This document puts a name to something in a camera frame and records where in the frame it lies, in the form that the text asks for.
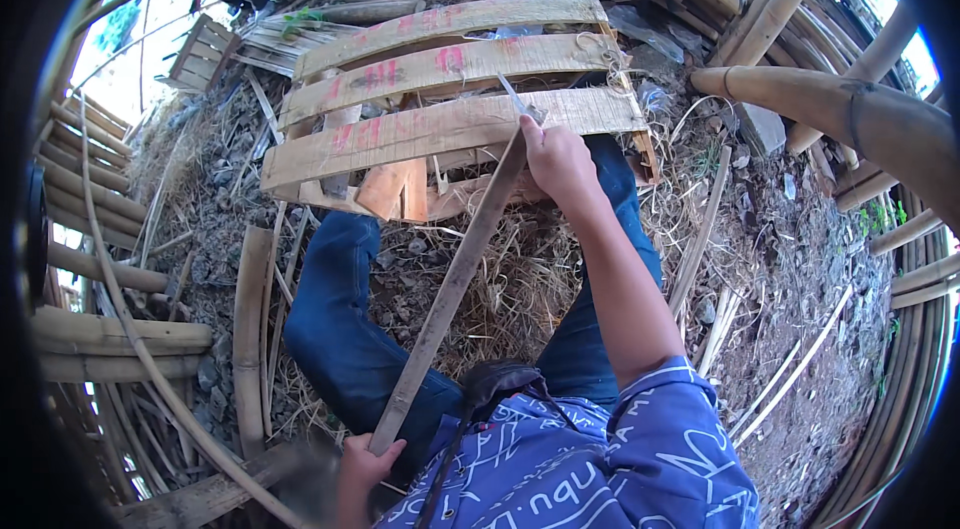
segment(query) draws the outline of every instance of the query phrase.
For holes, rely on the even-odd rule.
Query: printed shirt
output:
[[[525,394],[467,429],[431,528],[753,527],[759,496],[716,413],[714,388],[685,357],[633,381],[613,414],[556,398],[579,429]],[[410,527],[456,420],[440,424],[436,454],[376,524]]]

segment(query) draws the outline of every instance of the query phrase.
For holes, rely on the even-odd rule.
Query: blue jeans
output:
[[[633,172],[610,135],[584,140],[620,225],[659,285],[660,257],[641,228]],[[370,264],[380,247],[378,221],[336,211],[323,220],[307,247],[284,341],[333,414],[354,434],[369,433],[408,354],[366,316]],[[590,281],[583,278],[580,294],[536,365],[552,395],[585,397],[609,410],[617,402],[617,380],[600,338]],[[399,475],[420,470],[441,416],[459,416],[461,401],[456,382],[433,369],[427,373],[400,428],[407,447],[397,461]]]

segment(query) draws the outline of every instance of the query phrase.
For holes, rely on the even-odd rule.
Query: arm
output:
[[[337,475],[338,529],[369,529],[367,497],[376,484],[387,478],[390,468],[406,446],[406,439],[394,441],[383,456],[367,450],[373,433],[343,441],[343,457]]]
[[[650,271],[620,227],[600,188],[582,137],[520,117],[536,184],[567,217],[589,272],[600,334],[620,389],[685,349]]]

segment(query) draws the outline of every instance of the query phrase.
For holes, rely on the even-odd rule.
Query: wooden pallet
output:
[[[186,93],[203,93],[220,79],[240,41],[239,35],[201,14],[187,33],[170,72],[154,79]]]
[[[573,23],[598,31],[576,27],[569,33],[492,41],[463,38],[507,25]],[[502,151],[520,117],[509,96],[471,95],[333,127],[330,113],[367,102],[397,110],[400,102],[421,102],[428,94],[431,99],[454,98],[499,86],[498,73],[514,79],[536,77],[538,85],[552,79],[566,87],[582,73],[608,71],[620,56],[598,0],[487,0],[359,31],[297,61],[294,77],[302,83],[284,100],[278,124],[288,135],[305,136],[266,152],[261,190],[285,201],[384,220],[428,222],[455,216],[478,201],[490,178],[454,183],[441,194],[436,186],[428,189],[424,180],[426,171],[435,170],[432,157],[453,168],[480,160],[474,151]],[[364,61],[368,64],[358,65]],[[659,180],[649,129],[629,82],[619,82],[617,89],[547,88],[519,96],[523,103],[546,110],[548,125],[564,125],[581,135],[632,133],[641,154],[634,164],[638,184]],[[309,134],[323,115],[325,130]],[[362,186],[348,188],[346,199],[323,192],[321,179],[365,169],[375,171],[367,173]],[[529,175],[522,176],[514,191],[514,202],[546,197]]]

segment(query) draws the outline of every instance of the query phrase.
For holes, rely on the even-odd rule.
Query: dirt ground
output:
[[[464,0],[427,0],[459,1]],[[763,526],[785,524],[782,509],[792,501],[809,520],[856,449],[882,389],[892,263],[868,256],[864,241],[875,221],[857,212],[839,214],[833,200],[819,192],[805,157],[750,157],[723,101],[700,103],[678,127],[699,99],[687,79],[701,62],[696,55],[687,54],[688,64],[678,65],[639,42],[623,39],[621,46],[634,56],[634,84],[658,86],[666,97],[665,109],[648,111],[663,182],[640,193],[644,227],[663,259],[666,295],[699,230],[720,148],[734,149],[738,168],[731,169],[690,309],[682,317],[694,357],[723,287],[743,298],[710,372],[727,427],[798,340],[798,358],[807,351],[846,286],[854,286],[839,325],[808,370],[739,448],[762,497]],[[255,73],[274,104],[290,89],[287,79]],[[198,250],[182,301],[191,320],[213,327],[215,343],[200,365],[192,407],[235,451],[231,335],[244,227],[273,228],[278,213],[278,203],[259,193],[259,161],[247,164],[265,125],[242,74],[237,64],[206,96],[181,98],[158,112],[142,133],[131,176],[134,193],[147,204],[166,176],[154,245],[195,232],[192,246],[168,250],[150,265],[176,276],[190,247]],[[490,171],[489,166],[451,171],[450,180]],[[794,186],[794,198],[787,197],[786,182]],[[292,249],[301,223],[306,223],[301,247],[309,242],[316,226],[311,217],[300,206],[287,208],[277,259],[282,271],[301,258]],[[416,340],[469,220],[462,215],[421,227],[384,223],[381,253],[371,265],[369,314],[403,347]],[[551,202],[510,208],[435,367],[457,377],[480,360],[511,356],[532,362],[576,295],[581,265],[576,240]],[[270,330],[281,306],[276,289],[273,294]],[[272,439],[293,439],[319,427],[342,440],[345,429],[282,349],[276,369]]]

